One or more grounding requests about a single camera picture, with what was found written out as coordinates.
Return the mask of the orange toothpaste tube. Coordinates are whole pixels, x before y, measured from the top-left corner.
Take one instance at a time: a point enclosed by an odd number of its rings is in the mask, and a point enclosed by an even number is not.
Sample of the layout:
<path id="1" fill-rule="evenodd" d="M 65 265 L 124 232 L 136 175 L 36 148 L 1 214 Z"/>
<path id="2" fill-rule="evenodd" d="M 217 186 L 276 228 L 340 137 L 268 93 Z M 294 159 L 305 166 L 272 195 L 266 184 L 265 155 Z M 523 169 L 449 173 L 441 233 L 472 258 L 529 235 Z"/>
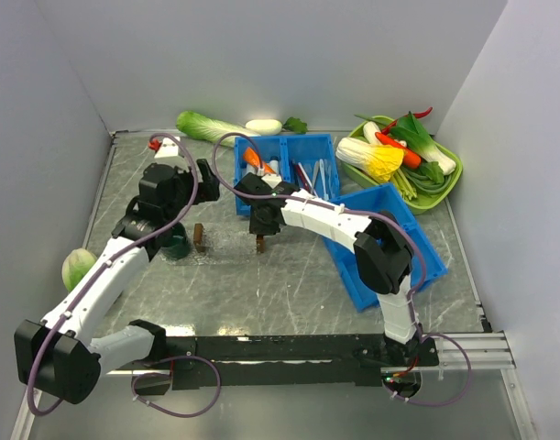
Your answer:
<path id="1" fill-rule="evenodd" d="M 263 170 L 265 173 L 272 173 L 276 174 L 276 171 L 273 170 L 267 162 L 265 162 L 257 152 L 251 148 L 247 147 L 245 152 L 242 156 L 243 160 L 248 164 L 254 167 L 257 171 Z"/>

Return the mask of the dark green mug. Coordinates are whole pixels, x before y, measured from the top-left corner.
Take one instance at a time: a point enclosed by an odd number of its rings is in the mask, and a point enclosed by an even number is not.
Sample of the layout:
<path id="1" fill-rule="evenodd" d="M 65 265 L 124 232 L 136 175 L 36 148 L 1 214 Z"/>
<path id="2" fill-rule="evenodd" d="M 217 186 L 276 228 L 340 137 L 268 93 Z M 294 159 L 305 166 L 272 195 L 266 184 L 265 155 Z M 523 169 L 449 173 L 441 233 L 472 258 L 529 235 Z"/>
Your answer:
<path id="1" fill-rule="evenodd" d="M 185 227 L 177 224 L 171 233 L 169 241 L 161 248 L 163 256 L 173 261 L 186 258 L 191 253 L 191 245 Z"/>

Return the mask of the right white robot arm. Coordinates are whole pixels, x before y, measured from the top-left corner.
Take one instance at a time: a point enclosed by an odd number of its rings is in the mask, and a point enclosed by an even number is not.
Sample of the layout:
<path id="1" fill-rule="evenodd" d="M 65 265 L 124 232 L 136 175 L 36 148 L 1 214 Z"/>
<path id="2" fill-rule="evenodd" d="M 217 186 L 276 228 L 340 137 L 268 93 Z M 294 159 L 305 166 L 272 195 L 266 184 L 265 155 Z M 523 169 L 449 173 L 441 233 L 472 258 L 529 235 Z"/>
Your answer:
<path id="1" fill-rule="evenodd" d="M 388 358 L 407 365 L 418 357 L 428 336 L 413 296 L 425 281 L 427 267 L 423 253 L 392 214 L 329 203 L 280 178 L 253 173 L 231 191 L 250 206 L 257 234 L 275 235 L 285 225 L 294 226 L 351 252 L 358 277 L 378 296 Z"/>

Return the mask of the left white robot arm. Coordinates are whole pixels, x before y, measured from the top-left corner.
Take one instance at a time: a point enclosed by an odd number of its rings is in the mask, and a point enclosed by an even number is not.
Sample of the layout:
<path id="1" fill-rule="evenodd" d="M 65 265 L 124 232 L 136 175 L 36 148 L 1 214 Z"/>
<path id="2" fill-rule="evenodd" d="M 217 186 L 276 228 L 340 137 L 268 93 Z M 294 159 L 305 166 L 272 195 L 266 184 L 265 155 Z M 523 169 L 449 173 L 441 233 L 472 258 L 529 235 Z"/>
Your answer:
<path id="1" fill-rule="evenodd" d="M 134 361 L 154 369 L 165 362 L 166 331 L 157 324 L 137 319 L 111 335 L 93 334 L 130 280 L 169 244 L 173 227 L 190 207 L 219 196 L 219 181 L 206 159 L 188 170 L 159 163 L 146 167 L 137 195 L 93 267 L 40 321 L 26 320 L 15 331 L 18 376 L 27 385 L 33 414 L 45 413 L 35 402 L 35 391 L 77 404 L 114 369 Z"/>

